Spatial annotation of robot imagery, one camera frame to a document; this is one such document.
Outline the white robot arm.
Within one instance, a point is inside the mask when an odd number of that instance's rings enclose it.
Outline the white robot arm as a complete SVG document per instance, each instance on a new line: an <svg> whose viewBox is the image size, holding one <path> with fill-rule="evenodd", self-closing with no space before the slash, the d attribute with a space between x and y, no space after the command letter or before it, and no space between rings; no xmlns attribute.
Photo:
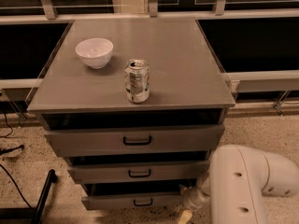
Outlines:
<svg viewBox="0 0 299 224"><path fill-rule="evenodd" d="M187 224L206 203L212 224L269 224L263 197L298 193L299 167L276 153L225 145L213 152L208 171L195 185L180 191L184 210L178 224Z"/></svg>

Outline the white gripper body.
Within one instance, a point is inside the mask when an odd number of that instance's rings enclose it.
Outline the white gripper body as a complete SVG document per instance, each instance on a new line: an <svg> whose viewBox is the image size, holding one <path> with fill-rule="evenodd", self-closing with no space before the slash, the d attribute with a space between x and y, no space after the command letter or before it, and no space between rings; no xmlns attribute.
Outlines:
<svg viewBox="0 0 299 224"><path fill-rule="evenodd" d="M182 203L190 211L201 209L210 201L209 173L203 173L193 187L188 188L182 195Z"/></svg>

